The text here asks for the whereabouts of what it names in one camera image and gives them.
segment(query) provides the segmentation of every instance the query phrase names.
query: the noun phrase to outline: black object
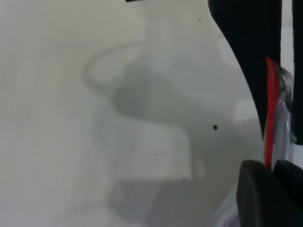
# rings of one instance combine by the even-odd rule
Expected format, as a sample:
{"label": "black object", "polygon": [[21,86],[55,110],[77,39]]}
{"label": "black object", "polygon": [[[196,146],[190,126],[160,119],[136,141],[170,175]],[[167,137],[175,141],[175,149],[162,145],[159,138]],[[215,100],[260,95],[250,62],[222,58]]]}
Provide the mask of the black object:
{"label": "black object", "polygon": [[296,144],[303,145],[303,1],[293,0],[294,102],[293,132]]}
{"label": "black object", "polygon": [[260,162],[242,162],[237,189],[241,227],[303,226],[303,171],[277,161],[274,173]]}
{"label": "black object", "polygon": [[209,0],[208,5],[240,64],[264,135],[267,117],[265,58],[270,57],[280,65],[282,1]]}

